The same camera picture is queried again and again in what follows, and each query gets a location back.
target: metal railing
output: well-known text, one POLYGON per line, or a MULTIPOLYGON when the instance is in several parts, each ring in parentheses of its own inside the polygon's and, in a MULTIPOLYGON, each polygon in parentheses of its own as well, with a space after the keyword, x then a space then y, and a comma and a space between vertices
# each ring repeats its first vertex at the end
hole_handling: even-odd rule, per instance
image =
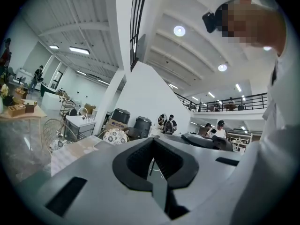
POLYGON ((136 57, 137 42, 139 38, 139 30, 141 17, 143 13, 145 0, 132 0, 131 19, 130 19, 130 70, 135 67, 138 58, 136 57))
POLYGON ((195 113, 200 112, 223 112, 223 111, 242 111, 249 109, 267 108, 268 95, 261 93, 246 97, 236 97, 233 99, 219 100, 208 103, 195 104, 187 98, 175 93, 182 104, 195 113))

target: chair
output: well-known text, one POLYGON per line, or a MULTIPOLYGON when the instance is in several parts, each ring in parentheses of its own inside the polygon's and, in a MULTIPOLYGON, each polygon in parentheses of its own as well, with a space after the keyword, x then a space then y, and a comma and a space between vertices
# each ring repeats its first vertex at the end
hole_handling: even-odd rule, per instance
POLYGON ((49 119, 43 126, 43 145, 46 146, 50 154, 63 146, 77 142, 76 135, 63 122, 57 119, 49 119))

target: white wall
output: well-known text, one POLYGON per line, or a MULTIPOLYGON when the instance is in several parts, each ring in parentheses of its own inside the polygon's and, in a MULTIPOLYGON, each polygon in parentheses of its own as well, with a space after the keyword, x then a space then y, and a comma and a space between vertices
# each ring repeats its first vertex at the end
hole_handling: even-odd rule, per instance
POLYGON ((131 113, 128 126, 133 127, 138 116, 148 117, 152 124, 161 114, 174 115, 177 133, 186 133, 190 114, 171 88, 150 66, 137 62, 120 94, 116 108, 131 113))
MULTIPOLYGON (((11 38, 9 48, 12 56, 9 66, 17 73, 17 70, 24 66, 30 52, 37 44, 38 37, 22 17, 18 15, 7 30, 5 38, 11 38)), ((1 55, 3 54, 3 51, 4 43, 1 44, 1 55)))
POLYGON ((188 128, 187 128, 187 132, 188 133, 197 133, 199 132, 199 126, 193 124, 193 123, 189 123, 188 128))
MULTIPOLYGON (((90 104, 98 107, 100 101, 106 91, 106 86, 92 82, 80 75, 74 70, 67 68, 57 88, 62 88, 74 100, 81 101, 82 104, 90 104)), ((109 111, 113 111, 118 101, 120 92, 116 92, 109 111)))

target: black plastic part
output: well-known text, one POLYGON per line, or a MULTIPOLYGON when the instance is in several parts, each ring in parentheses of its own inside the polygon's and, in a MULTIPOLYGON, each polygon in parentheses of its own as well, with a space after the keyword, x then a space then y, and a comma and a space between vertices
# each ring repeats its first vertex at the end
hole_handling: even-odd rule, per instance
POLYGON ((64 216, 86 182, 87 180, 83 178, 72 178, 46 205, 46 208, 60 217, 64 216))
POLYGON ((229 159, 229 158, 225 158, 225 157, 218 157, 216 159, 216 161, 220 162, 220 163, 227 164, 227 165, 231 165, 231 166, 237 166, 239 164, 239 161, 233 160, 233 159, 229 159))
POLYGON ((186 188, 198 173, 195 158, 157 138, 146 141, 120 153, 112 162, 116 178, 129 189, 152 191, 148 169, 155 159, 170 189, 186 188))

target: white column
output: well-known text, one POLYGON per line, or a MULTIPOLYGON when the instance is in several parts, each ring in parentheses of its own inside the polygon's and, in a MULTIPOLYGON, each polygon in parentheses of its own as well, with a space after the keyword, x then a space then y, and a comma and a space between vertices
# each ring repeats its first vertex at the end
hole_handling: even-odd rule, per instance
POLYGON ((51 55, 51 57, 50 57, 49 60, 47 61, 46 65, 44 66, 42 78, 45 77, 45 74, 46 74, 48 68, 50 67, 50 64, 52 63, 52 61, 53 61, 54 58, 55 58, 55 56, 51 55))
POLYGON ((100 133, 105 115, 109 108, 109 105, 112 103, 113 96, 115 95, 115 93, 119 87, 119 84, 124 77, 124 74, 125 74, 125 72, 123 69, 119 68, 117 70, 117 72, 113 76, 108 88, 106 89, 105 94, 104 94, 103 98, 101 99, 100 104, 97 106, 98 112, 95 117, 96 125, 94 128, 93 135, 100 133))
POLYGON ((54 78, 55 78, 55 75, 57 74, 58 69, 60 69, 61 65, 62 65, 62 63, 60 62, 59 65, 57 66, 57 68, 55 69, 55 72, 54 72, 54 74, 52 75, 52 78, 51 78, 51 80, 50 80, 50 82, 49 82, 49 87, 51 87, 51 84, 53 83, 53 80, 54 80, 54 78))

